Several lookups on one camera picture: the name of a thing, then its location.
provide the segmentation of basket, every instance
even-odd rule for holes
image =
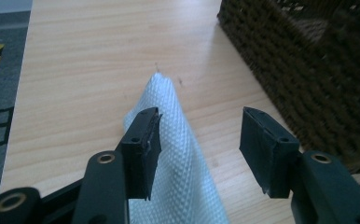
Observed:
[[[223,0],[218,19],[303,148],[360,173],[360,1]]]

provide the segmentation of dark brown woven basket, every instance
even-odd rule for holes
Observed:
[[[218,19],[303,147],[360,173],[360,1],[223,0]]]

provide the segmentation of woven texture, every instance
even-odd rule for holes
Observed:
[[[125,130],[139,111],[153,106],[162,114],[162,152],[151,201],[130,200],[131,223],[228,223],[170,79],[159,73],[150,79],[139,103],[124,119]]]
[[[303,147],[360,173],[360,1],[223,0],[218,19]]]

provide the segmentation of wood grain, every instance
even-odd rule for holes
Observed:
[[[293,223],[238,149],[242,107],[284,124],[218,25],[220,1],[35,0],[1,192],[43,196],[114,149],[156,64],[169,76],[231,223]]]

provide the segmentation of napkin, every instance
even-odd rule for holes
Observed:
[[[201,148],[168,77],[156,73],[137,105],[126,115],[128,130],[141,110],[162,114],[158,167],[151,201],[130,200],[131,223],[228,223]]]

